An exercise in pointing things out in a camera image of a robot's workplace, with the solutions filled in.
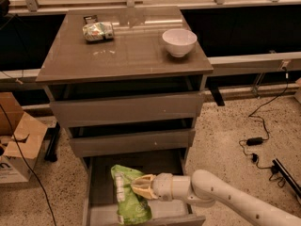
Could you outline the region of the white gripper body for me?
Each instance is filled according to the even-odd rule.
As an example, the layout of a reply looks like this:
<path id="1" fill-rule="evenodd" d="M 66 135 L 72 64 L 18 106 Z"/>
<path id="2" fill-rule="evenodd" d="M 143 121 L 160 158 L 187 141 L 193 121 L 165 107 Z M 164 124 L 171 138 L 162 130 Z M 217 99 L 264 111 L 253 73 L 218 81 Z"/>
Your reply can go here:
<path id="1" fill-rule="evenodd" d="M 162 202 L 171 202 L 172 197 L 172 181 L 171 173 L 158 174 L 152 183 L 152 189 L 156 197 Z"/>

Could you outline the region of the yellow taped gripper finger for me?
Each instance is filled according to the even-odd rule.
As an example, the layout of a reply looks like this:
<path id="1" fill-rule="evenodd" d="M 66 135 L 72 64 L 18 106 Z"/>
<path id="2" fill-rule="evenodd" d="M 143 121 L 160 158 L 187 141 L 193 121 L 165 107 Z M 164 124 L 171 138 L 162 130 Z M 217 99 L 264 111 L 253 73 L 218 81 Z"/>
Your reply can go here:
<path id="1" fill-rule="evenodd" d="M 155 175 L 146 174 L 138 177 L 132 181 L 132 186 L 135 187 L 151 187 L 152 181 L 155 179 Z"/>
<path id="2" fill-rule="evenodd" d="M 156 200 L 158 198 L 158 196 L 154 193 L 151 187 L 142 188 L 142 187 L 133 186 L 132 190 L 135 194 L 140 195 L 148 200 Z"/>

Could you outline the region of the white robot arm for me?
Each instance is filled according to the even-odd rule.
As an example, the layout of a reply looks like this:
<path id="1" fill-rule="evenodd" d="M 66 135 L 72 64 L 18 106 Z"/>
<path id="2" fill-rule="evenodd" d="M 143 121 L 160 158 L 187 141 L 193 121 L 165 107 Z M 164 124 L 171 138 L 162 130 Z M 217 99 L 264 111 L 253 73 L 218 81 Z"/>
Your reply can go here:
<path id="1" fill-rule="evenodd" d="M 181 200 L 191 205 L 218 201 L 253 226 L 301 226 L 301 218 L 246 194 L 204 169 L 196 170 L 191 176 L 143 175 L 131 182 L 131 188 L 149 200 Z"/>

